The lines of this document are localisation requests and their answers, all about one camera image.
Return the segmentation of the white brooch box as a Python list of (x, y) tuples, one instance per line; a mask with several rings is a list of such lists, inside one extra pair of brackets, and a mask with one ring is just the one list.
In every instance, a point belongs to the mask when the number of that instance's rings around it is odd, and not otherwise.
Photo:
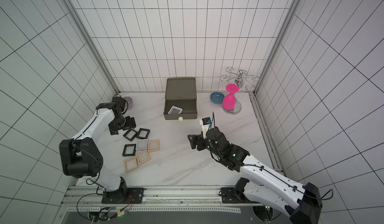
[(138, 139), (136, 145), (136, 151), (140, 152), (148, 148), (148, 139)]
[(169, 111), (168, 114), (182, 114), (183, 108), (173, 105)]

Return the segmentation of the olive three-drawer cabinet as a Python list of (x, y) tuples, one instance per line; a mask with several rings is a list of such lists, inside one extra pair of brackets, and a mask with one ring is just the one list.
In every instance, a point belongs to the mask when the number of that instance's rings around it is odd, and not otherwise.
[[(183, 108), (182, 114), (168, 114), (173, 105)], [(197, 87), (194, 77), (167, 79), (163, 114), (166, 120), (197, 119)]]

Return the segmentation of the beige brooch box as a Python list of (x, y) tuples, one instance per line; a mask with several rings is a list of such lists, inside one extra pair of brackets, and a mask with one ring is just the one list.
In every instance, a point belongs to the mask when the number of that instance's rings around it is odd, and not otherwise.
[(138, 166), (142, 166), (151, 160), (150, 154), (147, 150), (143, 150), (135, 155)]
[(149, 153), (152, 153), (152, 152), (158, 152), (160, 150), (160, 140), (157, 139), (157, 140), (152, 140), (152, 141), (149, 141), (148, 142), (148, 148), (147, 148), (147, 151)]
[(138, 161), (136, 157), (131, 157), (129, 159), (124, 160), (124, 170), (125, 173), (129, 173), (139, 167)]

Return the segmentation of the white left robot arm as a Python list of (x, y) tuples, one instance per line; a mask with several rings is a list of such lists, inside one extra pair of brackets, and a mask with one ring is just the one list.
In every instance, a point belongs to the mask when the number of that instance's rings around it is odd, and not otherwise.
[(109, 103), (100, 103), (90, 121), (73, 138), (59, 144), (63, 172), (77, 179), (86, 177), (87, 185), (97, 185), (106, 193), (126, 192), (125, 180), (113, 174), (105, 165), (98, 142), (106, 128), (111, 135), (132, 126), (124, 114), (128, 102), (117, 94)]

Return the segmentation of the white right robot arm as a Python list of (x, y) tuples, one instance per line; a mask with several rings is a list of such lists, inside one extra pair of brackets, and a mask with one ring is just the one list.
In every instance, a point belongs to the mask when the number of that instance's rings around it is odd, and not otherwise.
[(269, 168), (246, 149), (231, 144), (218, 127), (188, 135), (192, 149), (208, 150), (214, 160), (241, 174), (233, 188), (221, 188), (223, 203), (260, 203), (293, 224), (317, 224), (323, 207), (317, 186), (301, 184)]

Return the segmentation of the black brooch box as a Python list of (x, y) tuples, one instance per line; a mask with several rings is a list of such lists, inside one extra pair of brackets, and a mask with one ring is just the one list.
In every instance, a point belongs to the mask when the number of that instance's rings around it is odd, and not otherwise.
[(132, 157), (136, 154), (136, 144), (127, 144), (124, 146), (122, 156), (123, 157)]
[(136, 138), (137, 139), (148, 139), (150, 134), (150, 129), (140, 128)]
[(129, 140), (130, 142), (133, 142), (133, 140), (137, 137), (138, 131), (135, 129), (129, 128), (126, 133), (123, 135), (124, 138)]

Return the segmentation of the purple ceramic bowl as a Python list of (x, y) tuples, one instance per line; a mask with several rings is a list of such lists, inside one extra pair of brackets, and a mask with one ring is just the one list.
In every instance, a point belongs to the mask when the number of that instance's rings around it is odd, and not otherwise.
[(125, 100), (125, 111), (132, 109), (133, 107), (133, 100), (131, 97), (123, 97)]

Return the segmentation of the blue ceramic bowl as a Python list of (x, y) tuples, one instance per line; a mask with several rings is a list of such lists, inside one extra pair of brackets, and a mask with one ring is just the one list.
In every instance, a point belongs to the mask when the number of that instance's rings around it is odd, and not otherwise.
[(214, 104), (222, 104), (224, 100), (225, 95), (221, 92), (213, 92), (210, 94), (210, 100)]

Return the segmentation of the pink plastic goblet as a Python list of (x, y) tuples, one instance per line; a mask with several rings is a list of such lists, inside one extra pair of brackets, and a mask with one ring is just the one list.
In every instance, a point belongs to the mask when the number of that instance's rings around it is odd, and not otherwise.
[(237, 101), (235, 94), (239, 91), (239, 87), (237, 84), (228, 84), (226, 86), (226, 91), (228, 92), (228, 95), (224, 97), (222, 107), (225, 110), (233, 110)]

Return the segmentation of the chrome glass rack stand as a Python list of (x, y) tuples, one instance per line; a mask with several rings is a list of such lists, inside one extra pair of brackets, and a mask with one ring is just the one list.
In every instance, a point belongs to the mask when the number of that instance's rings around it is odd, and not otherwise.
[[(257, 75), (251, 75), (246, 70), (243, 70), (243, 69), (238, 69), (237, 72), (235, 72), (235, 69), (233, 67), (227, 67), (226, 73), (227, 74), (221, 75), (220, 80), (222, 82), (226, 82), (227, 85), (228, 84), (237, 84), (239, 87), (239, 91), (243, 88), (243, 86), (245, 86), (245, 90), (247, 92), (255, 91), (256, 84), (260, 80), (260, 78)], [(241, 105), (240, 101), (237, 100), (235, 108), (233, 110), (225, 110), (223, 107), (222, 107), (222, 109), (227, 114), (237, 115), (241, 112), (242, 105)]]

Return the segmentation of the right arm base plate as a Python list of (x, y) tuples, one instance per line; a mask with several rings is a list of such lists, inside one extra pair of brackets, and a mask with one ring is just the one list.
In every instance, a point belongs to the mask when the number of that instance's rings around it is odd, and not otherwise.
[(250, 201), (244, 194), (244, 189), (238, 188), (221, 188), (219, 196), (222, 198), (223, 204), (251, 204), (255, 203)]

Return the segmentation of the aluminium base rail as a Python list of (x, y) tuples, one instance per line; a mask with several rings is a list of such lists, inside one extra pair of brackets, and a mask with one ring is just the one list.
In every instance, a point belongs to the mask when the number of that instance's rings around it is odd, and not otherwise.
[(68, 188), (61, 203), (64, 212), (81, 214), (109, 211), (111, 214), (125, 208), (129, 212), (226, 212), (241, 213), (243, 207), (273, 208), (284, 211), (288, 202), (263, 186), (248, 183), (247, 200), (228, 198), (220, 186), (144, 186), (131, 187), (130, 195), (120, 202), (103, 199), (102, 189), (94, 186)]

